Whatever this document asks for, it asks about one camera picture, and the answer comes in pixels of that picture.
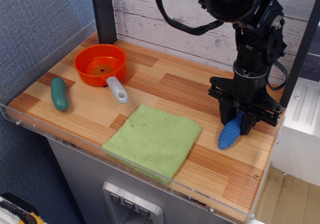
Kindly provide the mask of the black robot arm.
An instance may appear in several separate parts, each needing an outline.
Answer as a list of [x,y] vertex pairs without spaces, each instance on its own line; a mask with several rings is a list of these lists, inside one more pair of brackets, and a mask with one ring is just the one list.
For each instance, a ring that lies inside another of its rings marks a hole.
[[259,121],[277,125],[283,107],[267,92],[271,68],[287,47],[283,40],[283,7],[277,0],[199,0],[203,9],[235,30],[237,57],[233,78],[211,77],[210,96],[219,101],[220,120],[227,124],[242,111],[240,133],[247,135]]

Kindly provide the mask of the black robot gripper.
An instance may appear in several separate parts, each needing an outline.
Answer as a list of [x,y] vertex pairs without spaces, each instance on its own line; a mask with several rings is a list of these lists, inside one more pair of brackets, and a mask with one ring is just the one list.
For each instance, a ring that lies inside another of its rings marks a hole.
[[237,111],[243,111],[240,134],[248,135],[257,122],[276,126],[283,107],[267,92],[264,77],[249,78],[235,74],[232,79],[210,78],[209,95],[219,101],[220,120],[227,124]]

